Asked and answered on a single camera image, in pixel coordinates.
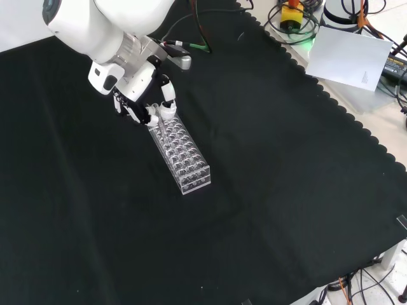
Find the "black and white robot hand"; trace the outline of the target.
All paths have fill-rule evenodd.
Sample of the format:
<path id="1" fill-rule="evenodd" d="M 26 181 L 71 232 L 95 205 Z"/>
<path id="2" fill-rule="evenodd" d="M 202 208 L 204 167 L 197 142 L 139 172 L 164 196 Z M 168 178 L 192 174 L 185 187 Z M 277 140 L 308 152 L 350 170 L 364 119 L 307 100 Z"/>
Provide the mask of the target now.
<path id="1" fill-rule="evenodd" d="M 143 104 L 142 96 L 156 79 L 160 81 L 164 101 L 158 106 Z M 155 127 L 159 120 L 168 121 L 176 115 L 174 86 L 168 76 L 160 74 L 149 61 L 128 79 L 125 77 L 124 68 L 118 64 L 101 65 L 93 62 L 88 80 L 99 93 L 112 93 L 116 113 L 130 117 L 137 124 Z"/>

